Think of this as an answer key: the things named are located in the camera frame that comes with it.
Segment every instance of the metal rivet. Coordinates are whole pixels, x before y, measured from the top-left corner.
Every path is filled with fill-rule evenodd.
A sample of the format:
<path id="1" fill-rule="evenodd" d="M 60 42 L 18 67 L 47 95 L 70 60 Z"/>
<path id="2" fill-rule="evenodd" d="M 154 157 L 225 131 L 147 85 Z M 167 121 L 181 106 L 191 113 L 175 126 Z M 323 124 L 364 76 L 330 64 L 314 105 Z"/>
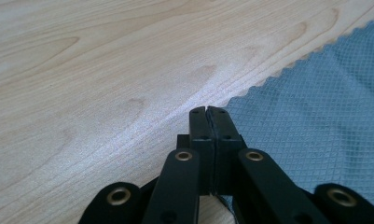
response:
<path id="1" fill-rule="evenodd" d="M 262 161 L 263 160 L 263 156 L 260 153 L 257 153 L 254 151 L 247 152 L 245 154 L 245 157 L 250 161 Z"/>
<path id="2" fill-rule="evenodd" d="M 357 205 L 357 200 L 342 189 L 329 189 L 326 194 L 332 201 L 340 205 L 346 207 L 354 207 Z"/>
<path id="3" fill-rule="evenodd" d="M 131 196 L 128 189 L 116 188 L 107 195 L 107 202 L 111 205 L 121 205 L 127 202 Z"/>
<path id="4" fill-rule="evenodd" d="M 192 159 L 192 154 L 190 154 L 189 152 L 178 152 L 177 154 L 175 154 L 175 158 L 179 161 L 189 161 Z"/>

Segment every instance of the blue cloth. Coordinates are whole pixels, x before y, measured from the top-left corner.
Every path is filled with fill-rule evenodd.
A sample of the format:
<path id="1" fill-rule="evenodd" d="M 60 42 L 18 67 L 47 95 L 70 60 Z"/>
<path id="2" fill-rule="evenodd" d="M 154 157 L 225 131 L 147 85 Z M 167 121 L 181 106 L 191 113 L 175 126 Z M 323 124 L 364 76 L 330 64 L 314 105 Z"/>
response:
<path id="1" fill-rule="evenodd" d="M 268 152 L 298 186 L 338 183 L 374 204 L 374 22 L 225 109 L 247 146 Z"/>

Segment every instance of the wooden surface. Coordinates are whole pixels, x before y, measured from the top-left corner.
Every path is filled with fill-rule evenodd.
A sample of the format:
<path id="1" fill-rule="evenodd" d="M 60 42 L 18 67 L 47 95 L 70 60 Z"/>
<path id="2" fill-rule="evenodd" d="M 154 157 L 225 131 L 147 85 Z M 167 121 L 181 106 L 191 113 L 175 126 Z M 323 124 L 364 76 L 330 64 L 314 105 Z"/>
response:
<path id="1" fill-rule="evenodd" d="M 159 174 L 191 108 L 371 20 L 373 0 L 0 1 L 0 223 L 77 223 Z M 200 223 L 232 222 L 201 199 Z"/>

